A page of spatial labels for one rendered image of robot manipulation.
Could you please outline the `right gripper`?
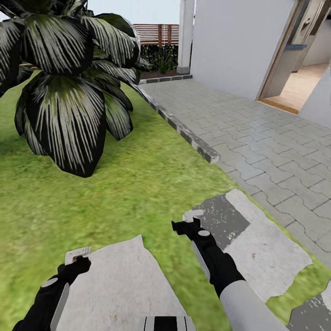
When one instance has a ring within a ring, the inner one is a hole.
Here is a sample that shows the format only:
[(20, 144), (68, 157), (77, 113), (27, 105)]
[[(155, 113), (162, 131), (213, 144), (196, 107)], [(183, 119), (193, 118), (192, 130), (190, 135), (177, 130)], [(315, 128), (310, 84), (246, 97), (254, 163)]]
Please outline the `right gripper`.
[(187, 234), (188, 237), (188, 232), (190, 230), (190, 228), (192, 226), (198, 226), (200, 227), (201, 222), (199, 218), (194, 218), (194, 221), (191, 223), (186, 222), (185, 220), (181, 221), (181, 222), (171, 222), (173, 230), (177, 231), (178, 235), (183, 235), (183, 234)]

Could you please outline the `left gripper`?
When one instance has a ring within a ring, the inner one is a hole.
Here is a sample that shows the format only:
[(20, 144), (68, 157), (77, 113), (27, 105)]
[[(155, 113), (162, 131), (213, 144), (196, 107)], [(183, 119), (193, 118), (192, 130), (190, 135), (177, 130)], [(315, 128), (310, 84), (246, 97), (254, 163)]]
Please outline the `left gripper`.
[(61, 273), (64, 270), (71, 270), (74, 273), (74, 277), (79, 274), (86, 273), (90, 270), (90, 261), (87, 256), (79, 257), (76, 262), (65, 265), (64, 263), (58, 267), (58, 273)]

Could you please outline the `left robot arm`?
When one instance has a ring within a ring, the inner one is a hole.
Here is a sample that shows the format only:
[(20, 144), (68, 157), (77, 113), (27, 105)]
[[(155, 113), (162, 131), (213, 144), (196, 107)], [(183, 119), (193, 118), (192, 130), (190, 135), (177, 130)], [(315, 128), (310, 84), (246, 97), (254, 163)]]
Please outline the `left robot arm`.
[(68, 299), (70, 285), (76, 276), (90, 270), (90, 261), (85, 256), (90, 252), (90, 247), (66, 252), (65, 263), (58, 267), (58, 274), (53, 275), (40, 286), (34, 304), (25, 318), (18, 321), (12, 331), (56, 330)]

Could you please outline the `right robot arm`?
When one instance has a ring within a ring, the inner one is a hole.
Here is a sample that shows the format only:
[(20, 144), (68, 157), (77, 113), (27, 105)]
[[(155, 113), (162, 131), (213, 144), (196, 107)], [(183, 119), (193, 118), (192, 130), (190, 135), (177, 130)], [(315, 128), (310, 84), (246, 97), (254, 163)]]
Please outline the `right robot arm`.
[(228, 253), (223, 253), (209, 231), (201, 228), (202, 209), (187, 211), (181, 222), (172, 221), (178, 235), (190, 239), (205, 275), (213, 284), (232, 331), (289, 331), (250, 287)]

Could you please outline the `robot trunk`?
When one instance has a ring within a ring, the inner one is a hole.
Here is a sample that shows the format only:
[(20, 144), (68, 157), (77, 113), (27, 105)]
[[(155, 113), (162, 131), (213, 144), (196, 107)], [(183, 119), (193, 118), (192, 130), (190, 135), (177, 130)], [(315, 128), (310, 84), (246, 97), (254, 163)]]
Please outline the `robot trunk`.
[(190, 316), (141, 316), (136, 331), (196, 331)]

